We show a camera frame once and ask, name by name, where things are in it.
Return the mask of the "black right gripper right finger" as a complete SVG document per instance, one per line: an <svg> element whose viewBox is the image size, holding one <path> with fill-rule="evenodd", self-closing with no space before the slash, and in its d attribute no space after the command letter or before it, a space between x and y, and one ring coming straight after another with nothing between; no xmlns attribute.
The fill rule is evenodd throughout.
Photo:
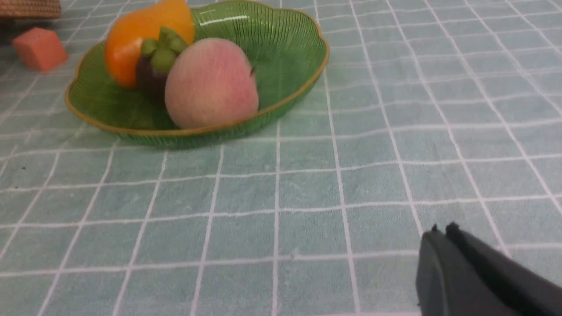
<svg viewBox="0 0 562 316"><path fill-rule="evenodd" d="M520 316L559 316L561 287L504 256L451 222L446 237L470 262L486 287Z"/></svg>

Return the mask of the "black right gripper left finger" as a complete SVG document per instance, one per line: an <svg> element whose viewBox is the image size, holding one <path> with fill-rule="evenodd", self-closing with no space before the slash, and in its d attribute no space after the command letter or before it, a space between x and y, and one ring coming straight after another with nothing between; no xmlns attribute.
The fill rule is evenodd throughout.
<svg viewBox="0 0 562 316"><path fill-rule="evenodd" d="M422 316L517 316L436 225L423 233L415 280Z"/></svg>

